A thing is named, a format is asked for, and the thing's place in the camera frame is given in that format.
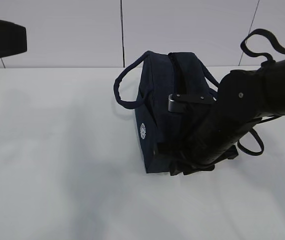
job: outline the fabric bag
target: fabric bag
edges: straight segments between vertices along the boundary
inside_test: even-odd
[[[119,87],[125,75],[143,62],[136,101],[124,101]],[[126,109],[134,109],[140,146],[147,173],[169,172],[175,161],[172,154],[160,154],[161,144],[175,143],[180,135],[183,114],[169,112],[169,95],[201,95],[216,98],[208,79],[219,83],[192,52],[175,52],[168,55],[145,52],[128,66],[115,80],[113,90],[116,101]]]

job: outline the bag strap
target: bag strap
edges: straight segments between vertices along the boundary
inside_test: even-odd
[[[146,51],[140,58],[138,58],[134,63],[129,65],[125,70],[122,71],[122,73],[119,75],[119,77],[116,78],[113,85],[113,93],[116,98],[117,103],[119,103],[121,106],[123,106],[125,109],[136,109],[140,107],[142,104],[144,104],[148,94],[153,90],[152,87],[148,84],[145,91],[144,96],[142,99],[138,101],[124,101],[121,99],[120,93],[119,93],[119,87],[123,80],[123,78],[129,73],[132,69],[137,67],[140,63],[142,63],[148,56],[150,55],[149,51]]]
[[[217,88],[219,86],[219,83],[217,82],[217,80],[214,78],[214,76],[208,71],[207,67],[205,67],[205,65],[202,63],[202,61],[199,60],[199,63],[201,65],[202,68],[202,72],[204,74],[204,76],[206,77],[206,79],[209,80],[209,82],[211,82],[213,85],[215,85]]]
[[[253,128],[249,132],[253,136],[253,138],[257,141],[257,143],[259,144],[261,151],[251,151],[251,150],[245,148],[239,140],[237,142],[237,147],[241,151],[243,151],[245,154],[248,154],[251,156],[259,156],[259,155],[263,154],[263,152],[265,150],[265,146],[264,146],[262,139],[259,137],[258,133]]]
[[[213,96],[216,100],[218,98],[218,93],[216,90],[209,88],[209,94],[211,94],[211,96]]]
[[[241,50],[243,50],[243,52],[249,57],[256,58],[259,56],[265,56],[267,58],[267,62],[275,62],[272,55],[267,52],[252,52],[248,49],[248,47],[246,46],[246,41],[253,35],[260,35],[267,38],[271,43],[273,49],[275,49],[278,53],[285,55],[285,48],[280,45],[275,35],[266,29],[258,28],[252,31],[240,44]]]

